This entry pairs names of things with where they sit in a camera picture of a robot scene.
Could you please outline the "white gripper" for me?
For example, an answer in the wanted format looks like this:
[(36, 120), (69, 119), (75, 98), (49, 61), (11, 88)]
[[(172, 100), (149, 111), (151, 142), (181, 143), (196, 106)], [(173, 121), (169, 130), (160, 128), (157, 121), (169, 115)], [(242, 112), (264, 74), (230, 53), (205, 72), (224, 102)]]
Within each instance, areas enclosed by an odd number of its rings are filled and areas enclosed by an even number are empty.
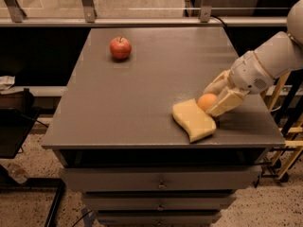
[[(231, 88), (230, 79), (235, 88)], [(239, 107), (249, 92), (259, 94), (274, 82), (275, 79), (262, 65), (256, 53), (248, 51), (235, 60), (230, 71), (221, 72), (205, 88), (205, 94), (214, 94), (217, 97), (205, 112), (212, 117), (225, 114)]]

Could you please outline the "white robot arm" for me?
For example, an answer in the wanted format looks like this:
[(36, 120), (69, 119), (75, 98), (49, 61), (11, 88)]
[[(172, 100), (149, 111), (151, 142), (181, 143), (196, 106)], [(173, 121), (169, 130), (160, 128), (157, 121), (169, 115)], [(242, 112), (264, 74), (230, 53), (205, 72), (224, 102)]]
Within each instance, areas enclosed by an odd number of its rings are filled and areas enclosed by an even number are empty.
[(237, 58), (205, 88), (198, 106), (217, 117), (240, 106), (247, 95), (259, 94), (276, 79), (302, 68), (303, 0), (299, 0), (287, 16), (287, 31)]

